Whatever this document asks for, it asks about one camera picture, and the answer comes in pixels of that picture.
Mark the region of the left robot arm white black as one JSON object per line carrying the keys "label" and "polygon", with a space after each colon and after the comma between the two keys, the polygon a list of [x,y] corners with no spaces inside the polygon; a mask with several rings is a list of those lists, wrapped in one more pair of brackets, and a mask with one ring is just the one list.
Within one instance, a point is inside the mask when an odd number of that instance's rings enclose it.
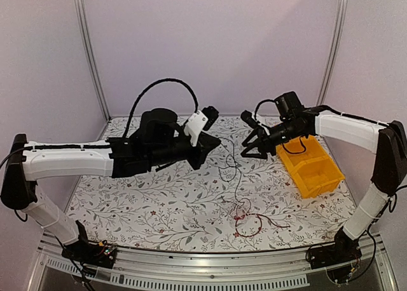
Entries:
{"label": "left robot arm white black", "polygon": [[12,210],[21,210],[43,229],[69,246],[81,262],[90,261],[94,247],[85,228],[67,217],[40,189],[38,180],[51,177],[93,175],[113,179],[132,177],[187,161],[198,170],[220,140],[207,134],[219,117],[210,106],[193,113],[183,125],[169,109],[142,114],[139,128],[126,137],[110,137],[84,144],[43,144],[27,141],[24,133],[15,136],[5,167],[1,201]]}

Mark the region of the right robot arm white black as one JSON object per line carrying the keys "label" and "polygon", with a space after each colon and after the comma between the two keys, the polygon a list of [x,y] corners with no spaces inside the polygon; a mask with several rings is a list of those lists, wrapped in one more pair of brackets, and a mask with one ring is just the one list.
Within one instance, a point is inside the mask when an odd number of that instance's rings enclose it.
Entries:
{"label": "right robot arm white black", "polygon": [[362,147],[375,154],[370,185],[354,214],[337,232],[339,240],[329,249],[329,258],[342,263],[352,255],[357,240],[379,219],[389,200],[404,188],[406,177],[406,133],[399,121],[384,123],[334,110],[327,105],[305,107],[293,91],[271,101],[280,114],[280,123],[267,126],[256,111],[240,117],[252,128],[244,140],[244,158],[266,159],[277,153],[277,146],[298,137],[319,135]]}

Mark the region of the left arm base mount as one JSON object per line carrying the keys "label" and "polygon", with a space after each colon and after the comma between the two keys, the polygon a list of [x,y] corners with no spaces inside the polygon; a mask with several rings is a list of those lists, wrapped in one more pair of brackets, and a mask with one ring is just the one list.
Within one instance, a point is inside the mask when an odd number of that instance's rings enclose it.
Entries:
{"label": "left arm base mount", "polygon": [[117,246],[107,241],[94,244],[78,240],[77,242],[64,245],[62,256],[82,264],[112,269],[116,261]]}

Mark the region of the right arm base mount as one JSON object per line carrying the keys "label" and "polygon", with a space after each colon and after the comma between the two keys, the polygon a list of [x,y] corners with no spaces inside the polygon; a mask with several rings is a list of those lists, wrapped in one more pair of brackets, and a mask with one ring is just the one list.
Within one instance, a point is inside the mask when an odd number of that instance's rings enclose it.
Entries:
{"label": "right arm base mount", "polygon": [[337,240],[330,245],[312,245],[305,260],[312,269],[333,267],[327,270],[328,278],[335,284],[348,283],[359,270],[362,253],[357,241]]}

